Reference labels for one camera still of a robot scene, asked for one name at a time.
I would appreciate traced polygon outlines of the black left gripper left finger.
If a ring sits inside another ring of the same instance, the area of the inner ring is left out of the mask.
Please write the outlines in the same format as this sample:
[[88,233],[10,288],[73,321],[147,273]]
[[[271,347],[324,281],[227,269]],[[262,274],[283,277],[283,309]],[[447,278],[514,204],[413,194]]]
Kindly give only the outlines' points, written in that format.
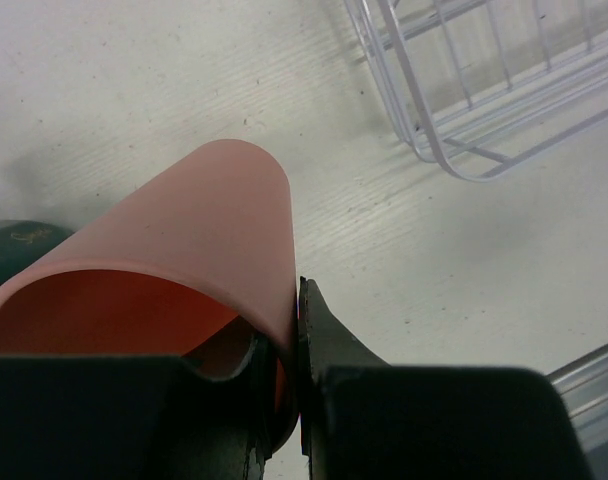
[[259,479],[275,353],[233,374],[178,356],[0,356],[0,479]]

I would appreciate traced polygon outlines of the pink plastic cup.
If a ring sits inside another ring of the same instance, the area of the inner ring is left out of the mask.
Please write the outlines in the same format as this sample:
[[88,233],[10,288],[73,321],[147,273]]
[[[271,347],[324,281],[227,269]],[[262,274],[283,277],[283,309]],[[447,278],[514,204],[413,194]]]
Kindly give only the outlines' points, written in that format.
[[293,431],[296,271],[279,162],[212,141],[0,287],[0,353],[179,354],[235,319],[278,355],[275,447]]

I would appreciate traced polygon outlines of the teal mug white inside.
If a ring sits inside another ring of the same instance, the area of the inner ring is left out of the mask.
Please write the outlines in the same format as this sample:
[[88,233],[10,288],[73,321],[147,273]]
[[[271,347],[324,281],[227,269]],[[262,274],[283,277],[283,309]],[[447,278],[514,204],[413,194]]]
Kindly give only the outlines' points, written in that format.
[[0,220],[0,286],[49,253],[73,231],[33,220]]

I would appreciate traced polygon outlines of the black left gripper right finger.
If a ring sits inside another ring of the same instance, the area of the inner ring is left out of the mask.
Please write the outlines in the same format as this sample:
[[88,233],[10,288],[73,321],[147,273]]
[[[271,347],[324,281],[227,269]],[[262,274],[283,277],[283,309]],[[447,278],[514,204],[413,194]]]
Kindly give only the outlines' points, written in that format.
[[514,367],[393,366],[300,281],[298,396],[312,479],[589,479],[561,396]]

